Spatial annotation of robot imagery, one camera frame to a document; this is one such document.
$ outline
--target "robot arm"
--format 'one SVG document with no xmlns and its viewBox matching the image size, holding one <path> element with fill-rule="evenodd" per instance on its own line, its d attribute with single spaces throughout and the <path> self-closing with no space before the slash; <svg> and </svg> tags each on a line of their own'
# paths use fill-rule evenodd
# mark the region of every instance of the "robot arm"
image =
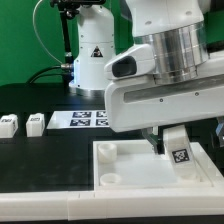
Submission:
<svg viewBox="0 0 224 224">
<path fill-rule="evenodd" d="M 224 93 L 224 59 L 208 60 L 198 1 L 126 2 L 133 18 L 134 48 L 149 45 L 145 57 L 155 66 L 145 74 L 117 78 L 113 71 L 122 67 L 117 62 L 132 55 L 131 48 L 105 67 L 113 80 L 105 94 L 112 129 L 121 132 L 222 116 L 224 106 L 217 102 Z M 141 59 L 134 58 L 140 66 Z"/>
</svg>

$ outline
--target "green backdrop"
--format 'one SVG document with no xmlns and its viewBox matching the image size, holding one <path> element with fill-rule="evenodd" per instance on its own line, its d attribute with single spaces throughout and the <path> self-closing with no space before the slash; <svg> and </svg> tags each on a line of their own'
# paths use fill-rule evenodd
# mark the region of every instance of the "green backdrop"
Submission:
<svg viewBox="0 0 224 224">
<path fill-rule="evenodd" d="M 38 0 L 1 0 L 0 12 L 0 85 L 24 83 L 42 68 L 58 64 L 39 44 L 32 25 L 32 14 Z M 131 24 L 120 16 L 119 0 L 107 0 L 106 7 L 115 17 L 115 43 L 117 53 L 132 45 Z M 57 8 L 49 0 L 39 7 L 37 28 L 47 48 L 63 61 L 63 39 Z M 224 40 L 224 12 L 206 15 L 208 43 Z M 76 21 L 69 22 L 72 49 L 78 54 Z"/>
</svg>

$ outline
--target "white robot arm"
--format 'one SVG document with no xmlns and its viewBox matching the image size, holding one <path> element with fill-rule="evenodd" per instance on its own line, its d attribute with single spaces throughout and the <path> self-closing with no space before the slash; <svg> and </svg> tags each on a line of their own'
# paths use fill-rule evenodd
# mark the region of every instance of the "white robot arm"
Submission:
<svg viewBox="0 0 224 224">
<path fill-rule="evenodd" d="M 207 53 L 198 0 L 126 2 L 135 45 L 105 67 L 112 80 L 105 94 L 112 129 L 223 116 L 224 57 Z"/>
<path fill-rule="evenodd" d="M 198 0 L 200 9 L 201 9 L 203 14 L 210 11 L 211 2 L 212 2 L 212 0 Z"/>
<path fill-rule="evenodd" d="M 103 96 L 109 84 L 104 66 L 115 55 L 114 18 L 108 9 L 99 5 L 81 6 L 79 11 L 79 55 L 74 60 L 74 81 L 70 89 L 84 96 Z"/>
</svg>

